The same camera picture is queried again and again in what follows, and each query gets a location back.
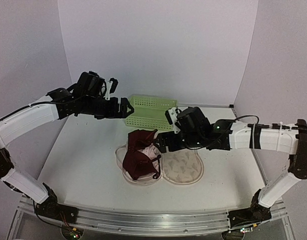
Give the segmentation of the dark red bra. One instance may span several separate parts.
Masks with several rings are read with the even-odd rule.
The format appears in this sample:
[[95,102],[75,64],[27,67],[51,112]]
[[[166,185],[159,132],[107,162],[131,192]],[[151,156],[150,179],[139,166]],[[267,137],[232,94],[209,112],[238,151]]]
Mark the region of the dark red bra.
[[155,130],[134,130],[128,133],[127,152],[124,156],[122,167],[136,181],[140,177],[153,174],[153,179],[158,179],[161,175],[160,159],[158,154],[154,158],[150,158],[140,150],[150,147],[154,143]]

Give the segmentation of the floral mesh laundry bag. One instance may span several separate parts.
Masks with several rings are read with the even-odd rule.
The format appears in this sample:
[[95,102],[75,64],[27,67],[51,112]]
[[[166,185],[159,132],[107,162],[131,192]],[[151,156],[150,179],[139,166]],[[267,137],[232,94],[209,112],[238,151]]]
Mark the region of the floral mesh laundry bag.
[[161,155],[160,163],[154,162],[156,170],[160,170],[160,176],[153,178],[154,174],[139,177],[133,180],[123,168],[123,160],[127,153],[127,146],[116,149],[116,164],[121,169],[124,179],[132,185],[148,186],[166,180],[174,185],[191,185],[198,182],[204,174],[204,164],[195,150],[183,149],[176,152],[167,152]]

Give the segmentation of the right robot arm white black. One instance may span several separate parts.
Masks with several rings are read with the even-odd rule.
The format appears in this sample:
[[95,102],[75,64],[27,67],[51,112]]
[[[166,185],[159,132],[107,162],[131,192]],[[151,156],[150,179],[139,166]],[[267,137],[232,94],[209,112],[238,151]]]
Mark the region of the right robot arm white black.
[[307,180],[307,123],[245,123],[241,117],[219,119],[210,123],[199,107],[167,110],[165,116],[173,130],[159,133],[153,144],[161,152],[180,150],[277,151],[289,155],[289,165],[282,174],[254,195],[245,217],[257,221],[277,199],[301,180]]

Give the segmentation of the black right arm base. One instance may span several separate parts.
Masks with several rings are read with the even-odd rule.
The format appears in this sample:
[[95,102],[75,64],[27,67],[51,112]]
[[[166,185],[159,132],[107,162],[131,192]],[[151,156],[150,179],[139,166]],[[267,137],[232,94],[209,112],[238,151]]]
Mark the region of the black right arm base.
[[253,224],[260,224],[272,218],[270,208],[259,204],[258,197],[260,189],[254,194],[250,207],[231,210],[228,212],[230,229],[250,227]]

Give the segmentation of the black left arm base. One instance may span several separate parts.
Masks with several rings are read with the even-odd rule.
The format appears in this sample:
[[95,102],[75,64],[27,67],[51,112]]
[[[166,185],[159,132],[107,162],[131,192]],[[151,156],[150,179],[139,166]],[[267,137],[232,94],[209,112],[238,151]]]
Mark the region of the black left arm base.
[[67,224],[75,224],[78,218],[79,210],[76,207],[58,203],[58,198],[54,191],[45,183],[43,186],[47,190],[47,199],[42,203],[37,203],[34,207],[34,213],[39,217],[63,221]]

